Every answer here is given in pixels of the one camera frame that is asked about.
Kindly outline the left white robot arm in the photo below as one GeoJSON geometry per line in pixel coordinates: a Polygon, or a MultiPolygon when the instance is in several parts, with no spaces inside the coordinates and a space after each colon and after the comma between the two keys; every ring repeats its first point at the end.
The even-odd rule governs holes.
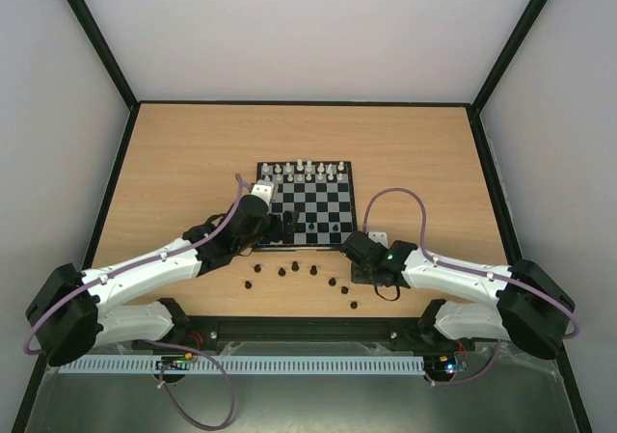
{"type": "Polygon", "coordinates": [[[84,271],[70,263],[59,266],[25,312],[31,330],[23,350],[60,366],[109,343],[177,343],[189,325],[177,301],[160,298],[137,305],[135,299],[224,267],[259,243],[289,242],[298,216],[296,211],[273,213],[265,197],[247,194],[228,212],[210,216],[148,254],[84,271]]]}

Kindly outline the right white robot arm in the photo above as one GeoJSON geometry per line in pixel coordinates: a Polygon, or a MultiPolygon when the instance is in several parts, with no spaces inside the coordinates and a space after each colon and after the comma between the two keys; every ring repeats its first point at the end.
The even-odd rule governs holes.
{"type": "Polygon", "coordinates": [[[390,246],[379,235],[352,233],[340,248],[356,284],[429,289],[446,299],[429,303],[418,321],[421,339],[439,348],[450,340],[501,339],[527,354],[553,360],[575,305],[536,263],[481,265],[439,257],[414,243],[390,246]]]}

